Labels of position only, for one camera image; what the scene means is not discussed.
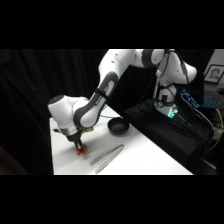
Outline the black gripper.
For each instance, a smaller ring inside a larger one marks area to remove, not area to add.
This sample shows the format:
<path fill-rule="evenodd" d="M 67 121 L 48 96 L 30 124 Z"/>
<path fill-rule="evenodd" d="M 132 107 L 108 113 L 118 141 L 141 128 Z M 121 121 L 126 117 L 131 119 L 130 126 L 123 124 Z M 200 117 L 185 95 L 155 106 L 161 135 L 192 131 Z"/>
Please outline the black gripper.
<path fill-rule="evenodd" d="M 76 153 L 80 154 L 82 149 L 83 151 L 87 151 L 87 146 L 81 141 L 81 132 L 77 131 L 75 134 L 72 134 L 67 137 L 70 142 L 73 142 L 76 146 Z"/>

